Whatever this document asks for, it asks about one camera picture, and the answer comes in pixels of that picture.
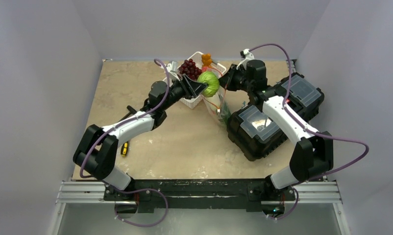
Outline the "green cabbage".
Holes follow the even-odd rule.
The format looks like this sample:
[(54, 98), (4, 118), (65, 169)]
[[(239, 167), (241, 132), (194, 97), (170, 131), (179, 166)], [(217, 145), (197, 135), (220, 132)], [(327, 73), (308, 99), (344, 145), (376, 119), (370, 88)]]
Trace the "green cabbage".
[(208, 85), (208, 87), (202, 93), (202, 95), (205, 97), (213, 97), (220, 88), (218, 77), (211, 71), (203, 72), (198, 77), (197, 82)]

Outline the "clear orange zip bag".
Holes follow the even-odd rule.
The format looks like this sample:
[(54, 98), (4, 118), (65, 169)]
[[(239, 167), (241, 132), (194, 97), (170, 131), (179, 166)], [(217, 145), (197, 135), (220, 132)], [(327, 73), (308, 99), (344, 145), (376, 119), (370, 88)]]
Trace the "clear orange zip bag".
[(225, 89), (220, 85), (219, 79), (225, 74), (226, 68), (220, 64), (202, 66), (202, 74), (198, 82), (207, 85), (202, 97), (209, 114), (221, 126), (226, 126), (231, 112), (225, 101)]

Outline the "green cucumber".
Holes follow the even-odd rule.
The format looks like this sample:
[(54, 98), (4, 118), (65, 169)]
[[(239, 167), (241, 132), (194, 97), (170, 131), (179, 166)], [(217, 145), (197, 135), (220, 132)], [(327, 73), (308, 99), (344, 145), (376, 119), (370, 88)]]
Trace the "green cucumber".
[(231, 112), (230, 112), (228, 103), (226, 101), (224, 101), (220, 105), (220, 110), (218, 112), (218, 117), (219, 117), (219, 121), (221, 122), (221, 124), (224, 124), (224, 125), (227, 124), (228, 119), (231, 117)]

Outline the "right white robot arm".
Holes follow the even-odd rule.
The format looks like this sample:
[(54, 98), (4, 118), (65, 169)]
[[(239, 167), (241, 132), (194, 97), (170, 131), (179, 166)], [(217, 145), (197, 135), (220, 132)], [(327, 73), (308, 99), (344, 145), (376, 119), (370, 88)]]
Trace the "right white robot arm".
[(267, 156), (285, 140), (295, 147), (288, 166), (266, 177), (267, 198), (276, 199), (284, 188), (333, 168), (331, 135), (309, 125), (324, 95), (302, 75), (291, 72), (270, 86), (265, 63), (253, 59), (231, 65), (220, 84), (249, 97), (248, 105), (234, 112), (226, 125), (229, 139), (248, 160)]

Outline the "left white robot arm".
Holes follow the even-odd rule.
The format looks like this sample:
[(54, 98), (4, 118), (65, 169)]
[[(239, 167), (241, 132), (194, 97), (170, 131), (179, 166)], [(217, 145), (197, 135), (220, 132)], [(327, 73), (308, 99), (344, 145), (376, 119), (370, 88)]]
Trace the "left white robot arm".
[(118, 148), (136, 136), (159, 127), (167, 117), (166, 110), (182, 98), (195, 98), (207, 88), (207, 83), (191, 80), (184, 75), (173, 82), (152, 84), (143, 107), (117, 123), (99, 127), (90, 125), (74, 153), (73, 162), (90, 176), (116, 188), (122, 200), (134, 196), (131, 177), (116, 164)]

